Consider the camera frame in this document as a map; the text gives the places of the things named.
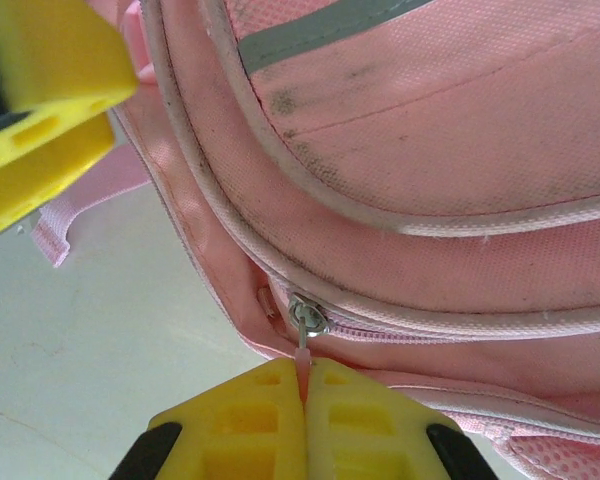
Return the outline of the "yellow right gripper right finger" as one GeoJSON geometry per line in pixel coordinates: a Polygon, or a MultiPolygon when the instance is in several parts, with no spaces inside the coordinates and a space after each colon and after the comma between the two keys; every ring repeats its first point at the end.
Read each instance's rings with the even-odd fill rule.
{"type": "Polygon", "coordinates": [[[310,479],[488,479],[490,465],[449,417],[338,362],[312,361],[310,479]]]}

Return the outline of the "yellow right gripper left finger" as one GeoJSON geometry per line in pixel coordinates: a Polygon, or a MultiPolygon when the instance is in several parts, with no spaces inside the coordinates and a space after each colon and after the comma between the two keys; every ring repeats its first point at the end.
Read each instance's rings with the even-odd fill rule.
{"type": "Polygon", "coordinates": [[[296,366],[271,360],[155,415],[115,479],[305,479],[296,366]]]}

